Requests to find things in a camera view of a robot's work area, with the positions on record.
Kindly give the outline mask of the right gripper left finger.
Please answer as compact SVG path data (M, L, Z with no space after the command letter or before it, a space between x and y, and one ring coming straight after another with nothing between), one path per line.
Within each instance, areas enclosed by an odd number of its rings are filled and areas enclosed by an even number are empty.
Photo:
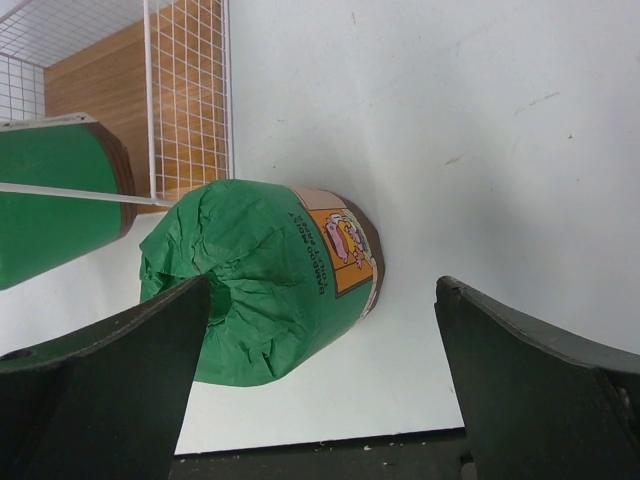
M193 277L3 355L2 478L168 478L210 307Z

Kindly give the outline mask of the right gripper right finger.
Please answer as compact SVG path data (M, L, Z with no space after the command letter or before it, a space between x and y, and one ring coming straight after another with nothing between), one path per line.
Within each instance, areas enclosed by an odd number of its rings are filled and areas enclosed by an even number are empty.
M479 478L638 478L638 355L450 276L435 313Z

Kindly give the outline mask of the green roll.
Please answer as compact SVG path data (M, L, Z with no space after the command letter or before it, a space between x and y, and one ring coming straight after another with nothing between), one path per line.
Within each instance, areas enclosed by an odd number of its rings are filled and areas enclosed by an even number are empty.
M4 183L133 196L125 145L86 113L2 122ZM11 288L124 237L127 202L32 193L1 195L1 287Z
M141 242L141 297L195 276L211 308L195 378L274 382L375 307L379 233L350 200L320 189L220 180L186 194Z

